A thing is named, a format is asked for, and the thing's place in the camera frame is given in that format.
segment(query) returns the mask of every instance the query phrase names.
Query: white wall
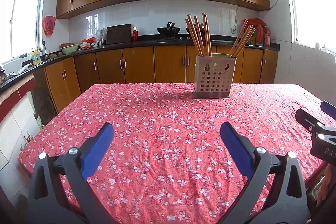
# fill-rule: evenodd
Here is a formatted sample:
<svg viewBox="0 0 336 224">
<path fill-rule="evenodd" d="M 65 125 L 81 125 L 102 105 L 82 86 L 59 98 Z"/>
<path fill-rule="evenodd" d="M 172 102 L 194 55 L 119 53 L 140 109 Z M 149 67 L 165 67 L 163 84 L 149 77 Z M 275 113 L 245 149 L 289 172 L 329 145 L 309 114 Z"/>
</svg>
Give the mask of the white wall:
<svg viewBox="0 0 336 224">
<path fill-rule="evenodd" d="M 166 27 L 168 21 L 180 27 L 180 33 L 187 33 L 187 14 L 196 15 L 202 21 L 202 12 L 208 15 L 211 34 L 237 36 L 231 34 L 235 25 L 237 6 L 206 0 L 140 0 L 108 6 L 69 19 L 69 38 L 72 43 L 80 43 L 86 38 L 88 21 L 86 17 L 98 14 L 99 27 L 131 24 L 137 27 L 139 35 L 159 34 L 157 28 Z M 238 29 L 245 18 L 258 18 L 258 12 L 246 8 L 238 9 Z"/>
<path fill-rule="evenodd" d="M 43 0 L 42 7 L 42 18 L 45 16 L 54 16 L 56 17 L 56 4 L 57 0 Z M 59 50 L 59 45 L 61 43 L 69 42 L 69 31 L 68 31 L 68 20 L 67 19 L 57 19 L 55 22 L 55 29 L 52 37 L 45 37 L 44 32 L 42 31 L 42 39 L 45 40 L 47 50 L 54 52 Z M 26 61 L 28 58 L 20 58 L 11 62 L 8 65 L 5 65 L 6 73 L 10 71 L 18 71 L 22 68 L 21 63 Z"/>
<path fill-rule="evenodd" d="M 271 6 L 276 0 L 270 0 Z M 292 22 L 289 0 L 279 0 L 270 11 L 260 12 L 271 30 L 272 42 L 280 44 L 276 84 L 298 84 L 321 100 L 336 103 L 335 57 L 313 48 L 291 43 Z"/>
</svg>

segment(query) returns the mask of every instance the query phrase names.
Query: red bottle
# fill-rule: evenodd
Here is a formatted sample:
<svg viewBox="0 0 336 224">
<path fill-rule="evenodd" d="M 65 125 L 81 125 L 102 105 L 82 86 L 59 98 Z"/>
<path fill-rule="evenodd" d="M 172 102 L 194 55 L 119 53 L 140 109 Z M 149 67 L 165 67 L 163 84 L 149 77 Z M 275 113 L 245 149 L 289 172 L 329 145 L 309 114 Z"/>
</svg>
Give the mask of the red bottle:
<svg viewBox="0 0 336 224">
<path fill-rule="evenodd" d="M 134 27 L 133 31 L 133 41 L 138 41 L 138 31 L 136 27 Z"/>
</svg>

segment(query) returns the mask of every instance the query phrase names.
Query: cloth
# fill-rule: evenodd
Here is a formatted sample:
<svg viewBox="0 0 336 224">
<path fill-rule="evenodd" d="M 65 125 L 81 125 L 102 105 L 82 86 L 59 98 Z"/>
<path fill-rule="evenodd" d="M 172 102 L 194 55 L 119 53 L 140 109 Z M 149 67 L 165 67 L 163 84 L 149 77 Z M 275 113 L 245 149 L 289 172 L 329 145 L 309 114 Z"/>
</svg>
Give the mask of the cloth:
<svg viewBox="0 0 336 224">
<path fill-rule="evenodd" d="M 233 84 L 229 99 L 209 100 L 194 99 L 193 91 L 194 84 L 94 85 L 25 147 L 19 162 L 31 173 L 39 153 L 64 154 L 110 122 L 114 140 L 88 183 L 117 222 L 135 224 L 212 224 L 227 211 L 247 179 L 221 141 L 225 121 L 270 153 L 294 151 L 305 180 L 322 163 L 310 155 L 311 135 L 295 112 L 303 108 L 327 126 L 336 124 L 300 86 Z M 61 180 L 78 206 L 66 177 Z"/>
</svg>

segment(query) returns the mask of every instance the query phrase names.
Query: window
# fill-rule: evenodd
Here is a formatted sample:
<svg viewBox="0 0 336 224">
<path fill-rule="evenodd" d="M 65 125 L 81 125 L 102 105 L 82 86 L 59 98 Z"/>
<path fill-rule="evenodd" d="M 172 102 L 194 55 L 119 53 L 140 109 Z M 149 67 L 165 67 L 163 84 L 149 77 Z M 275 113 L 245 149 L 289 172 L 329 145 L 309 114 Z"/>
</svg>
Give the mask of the window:
<svg viewBox="0 0 336 224">
<path fill-rule="evenodd" d="M 335 0 L 292 0 L 291 1 L 295 42 L 315 48 L 315 43 L 336 52 L 335 39 L 326 39 L 326 33 L 335 29 Z"/>
<path fill-rule="evenodd" d="M 0 0 L 0 63 L 37 48 L 40 3 L 41 0 Z"/>
</svg>

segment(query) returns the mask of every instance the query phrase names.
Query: window frame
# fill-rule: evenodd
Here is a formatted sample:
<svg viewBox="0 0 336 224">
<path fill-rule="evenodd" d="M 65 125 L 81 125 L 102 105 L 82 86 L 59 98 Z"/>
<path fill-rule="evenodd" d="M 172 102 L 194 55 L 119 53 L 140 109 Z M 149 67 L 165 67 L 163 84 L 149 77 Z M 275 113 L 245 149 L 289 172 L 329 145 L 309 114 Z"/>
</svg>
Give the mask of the window frame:
<svg viewBox="0 0 336 224">
<path fill-rule="evenodd" d="M 11 19 L 10 19 L 10 55 L 11 55 L 11 59 L 7 60 L 7 61 L 4 61 L 3 64 L 10 63 L 11 61 L 16 60 L 20 57 L 20 56 L 13 56 L 13 53 L 12 53 L 12 50 L 13 50 L 13 47 L 12 47 L 12 20 L 13 20 L 13 15 L 14 15 L 15 2 L 16 2 L 16 0 L 14 0 L 14 3 L 13 3 L 12 16 L 11 16 Z M 37 10 L 36 10 L 36 22 L 35 22 L 35 28 L 36 28 L 36 31 L 35 31 L 35 46 L 36 46 L 36 48 L 40 47 L 40 40 L 41 40 L 41 37 L 40 37 L 40 31 L 41 31 L 40 28 L 42 27 L 42 26 L 40 26 L 40 22 L 41 22 L 40 17 L 41 17 L 41 8 L 42 8 L 41 3 L 42 3 L 42 0 L 38 0 Z"/>
</svg>

